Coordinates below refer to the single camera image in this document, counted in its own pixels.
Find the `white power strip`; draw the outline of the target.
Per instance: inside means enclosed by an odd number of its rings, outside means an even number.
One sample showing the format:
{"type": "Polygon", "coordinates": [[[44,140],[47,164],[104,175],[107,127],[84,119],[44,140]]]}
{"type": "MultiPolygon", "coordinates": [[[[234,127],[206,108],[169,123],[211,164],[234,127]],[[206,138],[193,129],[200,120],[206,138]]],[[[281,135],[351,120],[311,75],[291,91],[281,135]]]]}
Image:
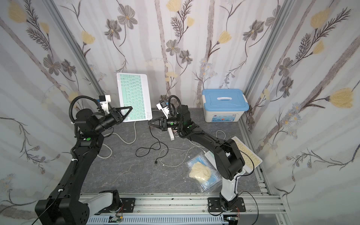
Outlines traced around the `white power strip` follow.
{"type": "Polygon", "coordinates": [[[171,141],[174,141],[174,140],[175,140],[175,137],[174,137],[174,132],[173,132],[172,128],[169,127],[169,128],[167,129],[167,131],[168,131],[170,140],[171,140],[171,141]]]}

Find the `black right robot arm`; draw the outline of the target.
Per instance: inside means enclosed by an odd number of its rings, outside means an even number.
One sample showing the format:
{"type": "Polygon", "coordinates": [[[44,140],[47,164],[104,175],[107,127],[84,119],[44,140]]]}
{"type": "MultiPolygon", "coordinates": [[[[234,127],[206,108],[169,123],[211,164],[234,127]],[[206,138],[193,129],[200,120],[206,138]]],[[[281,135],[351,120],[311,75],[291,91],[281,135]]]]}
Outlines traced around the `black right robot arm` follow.
{"type": "Polygon", "coordinates": [[[171,95],[167,103],[162,101],[157,108],[164,116],[150,120],[149,126],[162,131],[175,129],[180,138],[198,143],[213,153],[216,169],[223,178],[219,203],[222,211],[230,212],[239,200],[237,184],[245,166],[243,155],[250,156],[241,151],[233,139],[221,140],[195,124],[188,106],[183,105],[177,96],[171,95]]]}

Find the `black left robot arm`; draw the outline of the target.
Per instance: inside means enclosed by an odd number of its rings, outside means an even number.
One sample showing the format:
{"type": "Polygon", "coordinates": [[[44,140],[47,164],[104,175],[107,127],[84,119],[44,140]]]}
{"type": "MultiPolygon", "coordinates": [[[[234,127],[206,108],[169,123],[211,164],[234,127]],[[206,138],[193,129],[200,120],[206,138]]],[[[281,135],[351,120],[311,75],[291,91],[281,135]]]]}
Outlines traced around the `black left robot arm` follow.
{"type": "Polygon", "coordinates": [[[37,221],[43,225],[85,225],[102,210],[122,210],[117,190],[100,192],[84,202],[80,195],[86,175],[102,148],[105,138],[102,133],[121,124],[131,111],[132,107],[126,106],[105,113],[99,101],[84,95],[71,101],[68,114],[75,127],[76,144],[70,149],[70,164],[56,188],[47,199],[37,202],[37,221]]]}

